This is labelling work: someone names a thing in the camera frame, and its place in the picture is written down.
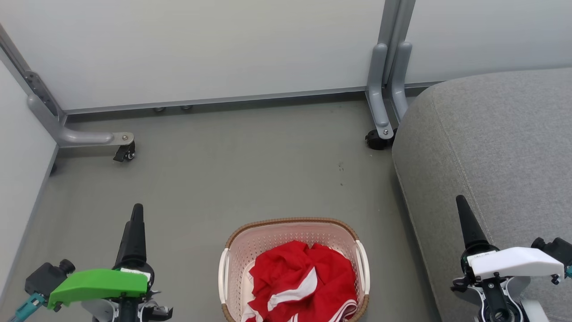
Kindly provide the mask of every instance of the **gray sofa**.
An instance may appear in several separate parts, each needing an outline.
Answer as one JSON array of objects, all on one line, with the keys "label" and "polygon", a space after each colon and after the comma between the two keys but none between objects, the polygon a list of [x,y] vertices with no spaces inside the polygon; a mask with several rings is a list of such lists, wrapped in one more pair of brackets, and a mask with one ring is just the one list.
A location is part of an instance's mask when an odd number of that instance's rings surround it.
[{"label": "gray sofa", "polygon": [[[393,147],[423,260],[444,322],[477,307],[450,290],[464,250],[455,196],[489,241],[572,241],[572,68],[486,74],[430,87],[411,104]],[[533,278],[523,296],[551,321],[572,321],[572,281]]]}]

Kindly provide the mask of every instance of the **gray floor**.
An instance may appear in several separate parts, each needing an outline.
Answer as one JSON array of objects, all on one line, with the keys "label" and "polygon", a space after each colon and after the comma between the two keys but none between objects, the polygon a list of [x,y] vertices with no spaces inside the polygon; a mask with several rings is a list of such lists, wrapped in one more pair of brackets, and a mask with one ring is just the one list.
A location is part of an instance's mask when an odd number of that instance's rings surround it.
[{"label": "gray floor", "polygon": [[[78,270],[113,265],[123,226],[141,202],[148,261],[155,288],[163,291],[157,300],[174,306],[174,322],[224,321],[217,268],[235,229],[301,216],[341,219],[360,236],[372,273],[363,321],[439,321],[391,151],[364,144],[373,126],[362,95],[115,113],[71,123],[134,132],[137,157],[121,164],[106,149],[60,154],[1,318],[26,298],[25,277],[45,261],[68,258]],[[73,304],[58,313],[41,310],[31,321],[90,317]]]}]

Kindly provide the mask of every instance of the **caster wheel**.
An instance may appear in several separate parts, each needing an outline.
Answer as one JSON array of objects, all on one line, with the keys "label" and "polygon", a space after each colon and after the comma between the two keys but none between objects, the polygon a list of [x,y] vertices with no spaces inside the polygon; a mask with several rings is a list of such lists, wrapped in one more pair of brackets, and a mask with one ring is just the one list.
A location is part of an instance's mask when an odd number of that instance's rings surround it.
[{"label": "caster wheel", "polygon": [[372,150],[385,150],[386,148],[393,145],[395,133],[397,133],[397,129],[394,130],[394,135],[392,138],[382,139],[379,137],[378,131],[373,129],[366,135],[367,146]]},{"label": "caster wheel", "polygon": [[135,141],[126,146],[119,146],[115,153],[113,160],[123,162],[124,160],[131,161],[135,158]]}]

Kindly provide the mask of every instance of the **plastic laundry basket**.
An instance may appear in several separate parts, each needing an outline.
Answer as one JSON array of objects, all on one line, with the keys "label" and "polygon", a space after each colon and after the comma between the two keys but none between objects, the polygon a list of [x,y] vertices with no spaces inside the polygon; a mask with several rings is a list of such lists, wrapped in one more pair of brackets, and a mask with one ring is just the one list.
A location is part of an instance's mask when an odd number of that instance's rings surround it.
[{"label": "plastic laundry basket", "polygon": [[243,307],[253,299],[248,272],[256,257],[293,240],[309,246],[319,243],[331,247],[352,262],[356,273],[357,312],[349,322],[363,316],[370,300],[370,265],[358,235],[336,219],[285,218],[250,223],[238,228],[228,239],[219,263],[219,296],[229,322],[239,322]]}]

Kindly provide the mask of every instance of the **white stripe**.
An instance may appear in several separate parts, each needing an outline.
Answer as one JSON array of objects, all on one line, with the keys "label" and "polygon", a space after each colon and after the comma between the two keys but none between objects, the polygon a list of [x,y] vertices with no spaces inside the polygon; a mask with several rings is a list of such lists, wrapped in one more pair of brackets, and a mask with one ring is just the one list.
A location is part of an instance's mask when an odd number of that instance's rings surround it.
[{"label": "white stripe", "polygon": [[288,301],[300,301],[301,299],[311,295],[318,286],[318,277],[316,268],[308,273],[308,276],[300,283],[297,289],[289,289],[278,294],[274,294],[268,301],[268,312],[272,311],[278,304]]},{"label": "white stripe", "polygon": [[298,322],[298,313],[294,314],[288,322]]},{"label": "white stripe", "polygon": [[244,308],[243,316],[240,319],[240,322],[246,322],[246,320],[250,319],[251,317],[255,317],[256,322],[263,322],[263,318],[260,316],[260,313],[253,310],[250,305],[247,304],[247,306]]},{"label": "white stripe", "polygon": [[329,322],[346,321],[346,317],[354,314],[358,310],[358,304],[354,300],[347,300],[339,310],[332,316]]}]

